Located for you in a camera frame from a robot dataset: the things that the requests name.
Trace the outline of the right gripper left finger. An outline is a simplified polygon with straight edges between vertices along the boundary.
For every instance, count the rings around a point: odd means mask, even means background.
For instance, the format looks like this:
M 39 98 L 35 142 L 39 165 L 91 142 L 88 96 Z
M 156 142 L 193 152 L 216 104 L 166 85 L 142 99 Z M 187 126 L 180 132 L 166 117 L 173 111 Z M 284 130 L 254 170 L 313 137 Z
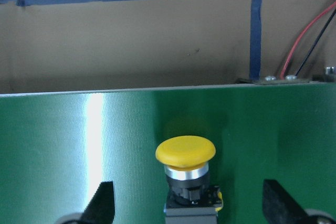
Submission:
M 101 182 L 78 223 L 111 224 L 115 217 L 113 182 Z

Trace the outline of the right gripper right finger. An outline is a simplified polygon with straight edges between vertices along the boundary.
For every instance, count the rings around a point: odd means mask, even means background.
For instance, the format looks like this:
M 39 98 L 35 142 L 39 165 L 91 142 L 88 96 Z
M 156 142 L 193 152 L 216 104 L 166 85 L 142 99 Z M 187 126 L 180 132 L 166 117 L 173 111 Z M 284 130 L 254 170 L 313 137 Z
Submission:
M 268 223 L 312 223 L 312 218 L 274 179 L 265 179 L 262 210 Z

